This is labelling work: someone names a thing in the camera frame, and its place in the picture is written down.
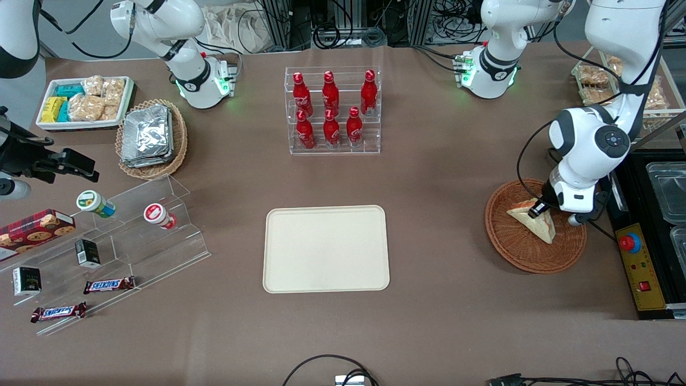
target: aluminum foil package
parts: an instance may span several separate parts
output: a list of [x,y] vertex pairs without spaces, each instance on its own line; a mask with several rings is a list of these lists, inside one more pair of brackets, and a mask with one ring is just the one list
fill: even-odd
[[172,112],[162,104],[135,110],[124,119],[121,162],[129,168],[168,163],[174,159]]

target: coca-cola bottle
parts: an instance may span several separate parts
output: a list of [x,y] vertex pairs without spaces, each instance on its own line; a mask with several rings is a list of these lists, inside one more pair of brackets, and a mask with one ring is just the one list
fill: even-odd
[[340,136],[338,134],[338,122],[332,110],[324,112],[324,138],[327,140],[327,148],[329,150],[338,149],[341,146]]
[[312,131],[312,124],[309,123],[305,112],[302,110],[298,110],[296,117],[298,118],[298,123],[296,124],[298,138],[305,147],[305,150],[312,150],[316,145],[314,132]]
[[348,142],[351,148],[357,148],[362,145],[362,120],[359,118],[359,109],[355,106],[350,108],[350,116],[346,122],[346,131],[348,132]]
[[362,115],[370,117],[377,112],[377,83],[374,81],[376,74],[373,70],[368,69],[364,74],[364,84],[362,85],[362,102],[359,109]]
[[293,87],[293,98],[296,100],[296,106],[298,110],[302,110],[307,114],[307,117],[311,117],[314,113],[312,107],[312,99],[309,96],[309,89],[303,82],[303,75],[299,72],[293,74],[293,81],[295,86]]
[[324,97],[324,109],[333,111],[333,114],[338,116],[338,87],[333,81],[333,72],[327,71],[324,73],[324,87],[322,88],[322,95]]

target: wicker tray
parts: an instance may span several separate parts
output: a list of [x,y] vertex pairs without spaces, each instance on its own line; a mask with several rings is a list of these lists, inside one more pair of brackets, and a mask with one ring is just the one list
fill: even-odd
[[[540,192],[543,182],[525,179],[533,192]],[[536,237],[519,221],[507,214],[514,204],[531,198],[519,181],[502,185],[486,204],[486,232],[495,249],[515,267],[531,273],[557,273],[579,260],[586,246],[586,226],[573,227],[568,214],[551,209],[556,236],[551,245]]]
[[[174,132],[174,151],[176,152],[176,156],[174,159],[172,159],[171,162],[169,163],[162,163],[160,165],[153,165],[153,166],[146,166],[144,168],[129,168],[128,166],[124,165],[121,161],[119,162],[119,168],[121,168],[126,174],[130,175],[131,177],[136,177],[140,179],[155,179],[163,174],[172,174],[174,173],[179,166],[181,166],[181,163],[183,162],[183,159],[186,157],[186,151],[188,150],[188,131],[186,130],[186,122],[184,122],[183,117],[181,116],[181,113],[179,110],[174,106],[169,101],[166,100],[146,100],[143,103],[137,104],[134,106],[131,111],[133,110],[141,110],[141,109],[147,109],[148,107],[152,106],[153,104],[164,104],[166,107],[169,107],[171,110],[171,121],[172,121],[172,130]],[[119,123],[119,128],[117,129],[117,141],[115,142],[115,150],[117,151],[117,155],[121,159],[121,136],[123,132],[123,125],[124,122],[122,121]]]

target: white tray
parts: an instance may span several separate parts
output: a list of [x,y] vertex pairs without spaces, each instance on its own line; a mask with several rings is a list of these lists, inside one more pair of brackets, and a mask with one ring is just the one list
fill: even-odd
[[94,122],[41,122],[40,116],[45,108],[45,103],[47,98],[55,96],[55,90],[57,86],[62,86],[64,84],[77,84],[85,78],[74,78],[74,79],[55,79],[51,80],[50,84],[47,86],[47,91],[43,96],[43,102],[40,104],[40,110],[38,110],[38,116],[36,117],[36,126],[40,127],[45,131],[73,131],[73,130],[98,130],[102,128],[116,128],[119,123],[124,119],[126,110],[131,100],[131,93],[133,92],[133,80],[128,76],[107,76],[105,78],[117,78],[124,79],[126,82],[124,84],[124,93],[121,96],[121,102],[119,103],[119,111],[117,112],[117,118],[113,120],[106,121],[94,121]]
[[389,282],[380,206],[274,209],[267,215],[267,292],[380,291]]

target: brown table surface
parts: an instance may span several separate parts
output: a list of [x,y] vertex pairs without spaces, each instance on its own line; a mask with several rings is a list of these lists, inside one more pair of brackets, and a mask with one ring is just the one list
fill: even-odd
[[[322,353],[351,356],[396,386],[481,385],[513,372],[603,379],[614,377],[616,356],[662,380],[686,372],[686,323],[636,320],[617,246],[603,235],[589,228],[581,259],[556,275],[514,268],[486,236],[486,201],[516,178],[525,139],[579,104],[573,59],[531,44],[517,81],[496,100],[457,89],[448,71],[411,49],[244,60],[236,96],[206,111],[181,99],[162,60],[47,61],[49,80],[127,75],[139,87],[137,102],[164,98],[179,107],[189,151],[174,176],[191,190],[191,219],[213,255],[50,337],[34,336],[29,315],[12,306],[11,284],[0,283],[0,384],[280,385],[298,362]],[[381,154],[292,157],[285,67],[371,63],[383,64]],[[142,182],[119,170],[113,131],[50,136],[96,159],[100,182],[33,183],[31,197],[0,206],[3,222],[46,207],[75,212],[82,190],[112,196]],[[547,135],[534,140],[525,176],[547,177],[548,146]],[[264,291],[271,209],[365,204],[386,211],[387,289]],[[292,384],[330,385],[351,368],[321,360]]]

